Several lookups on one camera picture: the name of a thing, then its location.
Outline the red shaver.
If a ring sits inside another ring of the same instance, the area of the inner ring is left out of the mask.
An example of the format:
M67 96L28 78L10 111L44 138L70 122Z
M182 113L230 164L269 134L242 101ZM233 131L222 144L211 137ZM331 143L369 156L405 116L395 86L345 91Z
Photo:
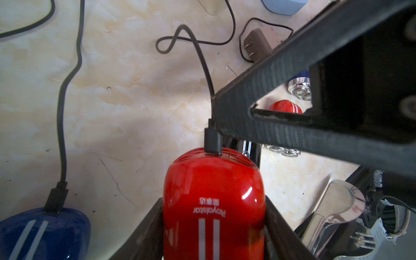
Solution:
M261 260L265 192L241 153L193 149L169 167L162 196L164 259Z
M277 101L271 104L269 109L271 111L277 111L277 112L298 113L298 114L303 113L302 109L297 104L289 100Z

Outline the blue shaver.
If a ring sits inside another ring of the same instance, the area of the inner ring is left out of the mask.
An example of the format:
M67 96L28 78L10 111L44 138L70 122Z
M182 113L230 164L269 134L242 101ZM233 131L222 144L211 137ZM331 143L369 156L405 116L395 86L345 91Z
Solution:
M1 259L84 260L90 238L91 224L81 211L37 208L1 221Z
M288 92L303 101L312 100L309 70L305 69L291 77L287 84Z

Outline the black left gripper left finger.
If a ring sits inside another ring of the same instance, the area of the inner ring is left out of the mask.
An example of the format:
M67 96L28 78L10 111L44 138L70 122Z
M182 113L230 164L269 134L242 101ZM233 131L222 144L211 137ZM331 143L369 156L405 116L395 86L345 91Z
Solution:
M163 244L163 199L159 198L112 260L161 260Z

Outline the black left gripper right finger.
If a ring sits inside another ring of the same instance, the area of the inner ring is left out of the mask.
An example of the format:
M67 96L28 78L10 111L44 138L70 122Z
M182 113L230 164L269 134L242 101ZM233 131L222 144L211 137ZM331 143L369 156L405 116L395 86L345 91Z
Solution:
M265 260L314 260L296 233L278 212L272 201L265 198Z

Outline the pink charger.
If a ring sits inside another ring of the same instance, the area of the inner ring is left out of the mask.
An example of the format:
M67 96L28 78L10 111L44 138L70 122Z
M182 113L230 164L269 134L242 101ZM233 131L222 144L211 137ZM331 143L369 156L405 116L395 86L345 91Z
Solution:
M258 62L268 56L284 38L275 28L256 28L243 41L243 50L247 59Z

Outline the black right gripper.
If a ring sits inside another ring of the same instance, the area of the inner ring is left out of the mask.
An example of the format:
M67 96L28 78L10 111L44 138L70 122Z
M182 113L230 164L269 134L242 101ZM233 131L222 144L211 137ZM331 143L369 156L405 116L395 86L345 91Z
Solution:
M221 89L222 134L296 148L401 176L416 176L415 1L342 1ZM308 115L278 115L256 101L309 69Z

